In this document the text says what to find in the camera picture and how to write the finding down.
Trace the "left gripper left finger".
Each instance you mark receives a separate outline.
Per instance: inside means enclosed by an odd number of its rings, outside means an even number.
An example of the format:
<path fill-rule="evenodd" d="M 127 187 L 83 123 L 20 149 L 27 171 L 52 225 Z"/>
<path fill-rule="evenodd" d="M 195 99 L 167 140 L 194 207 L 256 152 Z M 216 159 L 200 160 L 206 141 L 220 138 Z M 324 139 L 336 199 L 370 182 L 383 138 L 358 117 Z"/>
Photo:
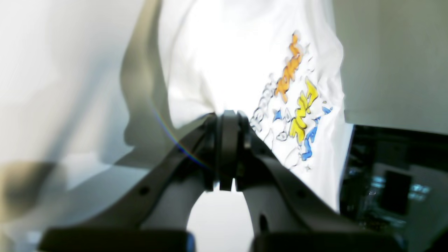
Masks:
<path fill-rule="evenodd" d="M 40 252 L 195 252 L 192 208 L 219 182 L 222 117 L 209 115 L 114 204 L 71 227 L 51 228 Z"/>

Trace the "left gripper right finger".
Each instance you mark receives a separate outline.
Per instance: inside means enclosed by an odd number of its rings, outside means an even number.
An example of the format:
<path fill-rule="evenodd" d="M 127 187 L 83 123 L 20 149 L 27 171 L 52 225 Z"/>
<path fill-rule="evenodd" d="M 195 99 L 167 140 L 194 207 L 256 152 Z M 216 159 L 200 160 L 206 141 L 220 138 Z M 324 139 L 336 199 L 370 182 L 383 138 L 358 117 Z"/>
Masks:
<path fill-rule="evenodd" d="M 220 190 L 242 192 L 252 252 L 400 252 L 391 236 L 340 216 L 285 168 L 242 113 L 220 116 Z"/>

